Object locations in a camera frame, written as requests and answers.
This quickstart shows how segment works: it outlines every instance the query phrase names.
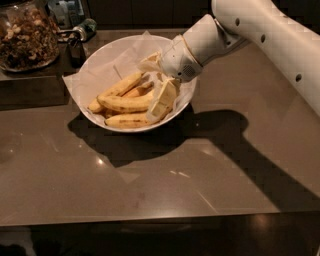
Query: dark background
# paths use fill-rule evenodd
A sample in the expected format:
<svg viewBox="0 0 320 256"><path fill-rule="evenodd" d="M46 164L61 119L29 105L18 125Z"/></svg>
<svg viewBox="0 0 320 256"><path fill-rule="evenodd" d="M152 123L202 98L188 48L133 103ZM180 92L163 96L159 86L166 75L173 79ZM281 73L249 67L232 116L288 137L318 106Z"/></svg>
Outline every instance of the dark background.
<svg viewBox="0 0 320 256"><path fill-rule="evenodd" d="M82 0L98 29L189 28L211 0ZM320 33L320 0L273 0L287 16Z"/></svg>

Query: gray countertop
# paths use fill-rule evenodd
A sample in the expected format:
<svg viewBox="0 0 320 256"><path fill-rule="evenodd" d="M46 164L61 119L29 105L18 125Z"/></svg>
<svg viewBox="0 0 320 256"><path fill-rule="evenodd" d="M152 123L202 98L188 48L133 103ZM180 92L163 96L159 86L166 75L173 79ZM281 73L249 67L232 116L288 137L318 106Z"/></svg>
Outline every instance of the gray countertop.
<svg viewBox="0 0 320 256"><path fill-rule="evenodd" d="M141 33L98 31L86 52ZM0 226L320 210L320 118L253 44L151 132L96 127L72 100L0 124Z"/></svg>

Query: white paper liner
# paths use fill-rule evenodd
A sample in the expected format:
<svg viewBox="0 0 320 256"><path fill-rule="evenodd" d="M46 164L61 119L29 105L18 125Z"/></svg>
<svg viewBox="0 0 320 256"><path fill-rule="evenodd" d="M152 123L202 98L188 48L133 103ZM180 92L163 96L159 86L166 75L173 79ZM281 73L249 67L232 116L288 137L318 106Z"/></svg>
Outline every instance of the white paper liner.
<svg viewBox="0 0 320 256"><path fill-rule="evenodd" d="M170 42L171 40L167 38L150 35L148 31L139 36L119 39L101 47L87 59L78 73L64 76L63 80L81 112L96 125L117 132L142 132L154 129L171 120L188 105L194 94L196 78L181 85L180 95L175 101L173 111L161 122L148 127L135 129L108 127L102 115L91 113L87 107L106 88L138 71L138 64L142 59L154 52L161 52L161 49ZM155 78L153 72L149 75L149 79Z"/></svg>

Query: white robotic arm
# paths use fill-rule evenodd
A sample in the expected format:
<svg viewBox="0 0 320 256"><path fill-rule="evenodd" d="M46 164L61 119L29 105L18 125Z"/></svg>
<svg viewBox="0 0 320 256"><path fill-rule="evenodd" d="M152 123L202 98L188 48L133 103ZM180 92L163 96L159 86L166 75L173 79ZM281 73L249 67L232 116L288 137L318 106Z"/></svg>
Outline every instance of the white robotic arm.
<svg viewBox="0 0 320 256"><path fill-rule="evenodd" d="M186 82L217 57L255 43L320 115L320 36L288 18L270 0L212 0L205 15L172 40L164 73Z"/></svg>

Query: white bowl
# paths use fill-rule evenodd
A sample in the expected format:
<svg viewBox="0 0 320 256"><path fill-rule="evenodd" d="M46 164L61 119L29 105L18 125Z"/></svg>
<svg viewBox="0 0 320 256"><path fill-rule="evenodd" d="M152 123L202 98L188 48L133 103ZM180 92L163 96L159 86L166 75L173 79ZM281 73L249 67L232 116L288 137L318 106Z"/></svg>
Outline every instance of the white bowl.
<svg viewBox="0 0 320 256"><path fill-rule="evenodd" d="M168 123L170 120L172 120L174 117L179 115L188 105L190 102L192 95L194 93L194 89L197 83L197 79L193 79L189 83L184 83L182 86L185 88L188 88L190 90L190 97L187 99L186 102L183 104L178 104L177 108L174 110L174 113L171 113L167 116L164 120L160 121L159 123L141 127L141 128L134 128L134 129L118 129L109 127L104 123L104 117L101 115L93 114L88 110L89 103L102 91L104 91L106 88L112 86L116 81L117 78L115 75L108 73L108 72L100 72L101 70L109 70L106 67L111 68L113 61L115 61L122 53L125 51L128 51L132 48L132 46L136 42L140 42L141 40L149 40L149 41L143 41L143 43L154 44L159 49L162 49L166 45L168 45L171 40L168 38L160 37L160 36L153 36L149 35L147 37L143 36L130 36L125 37L116 41L113 41L103 47L101 47L99 50L97 50L95 53L93 53L87 61L83 64L79 72L75 75L63 77L65 84L73 98L73 100L77 103L79 106L81 112L93 123L96 125L110 130L114 132L121 132L121 133L136 133L136 132L145 132L152 129L155 129L165 123ZM141 47L138 49L140 51L140 54L143 52L143 49ZM150 47L148 50L154 50L155 46ZM150 54L150 52L146 52L146 55L144 57L147 57ZM131 64L134 65L134 62L138 62L138 59L131 60Z"/></svg>

